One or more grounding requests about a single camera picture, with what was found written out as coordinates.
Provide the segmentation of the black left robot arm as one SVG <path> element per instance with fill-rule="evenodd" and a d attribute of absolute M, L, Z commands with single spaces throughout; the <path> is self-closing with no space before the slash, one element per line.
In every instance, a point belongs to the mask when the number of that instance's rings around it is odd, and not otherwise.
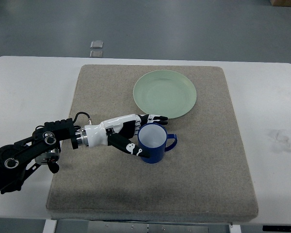
<path fill-rule="evenodd" d="M 71 140 L 72 148 L 77 149 L 77 130 L 75 126 L 79 115 L 85 115 L 91 123 L 91 117 L 86 112 L 78 112 L 75 118 L 46 122 L 37 126 L 32 136 L 17 141 L 14 144 L 0 148 L 0 193 L 20 191 L 25 180 L 40 166 L 47 165 L 55 174 L 59 171 L 59 154 L 61 141 Z"/>

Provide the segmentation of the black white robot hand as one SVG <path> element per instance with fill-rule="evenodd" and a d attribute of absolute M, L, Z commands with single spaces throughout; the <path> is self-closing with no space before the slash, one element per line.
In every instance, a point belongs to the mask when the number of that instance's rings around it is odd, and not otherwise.
<path fill-rule="evenodd" d="M 99 145 L 113 146 L 124 153 L 149 158 L 148 152 L 131 142 L 140 128 L 148 123 L 166 125 L 168 118 L 151 114 L 130 114 L 105 120 L 98 125 L 86 125 L 78 130 L 79 144 L 89 148 Z"/>

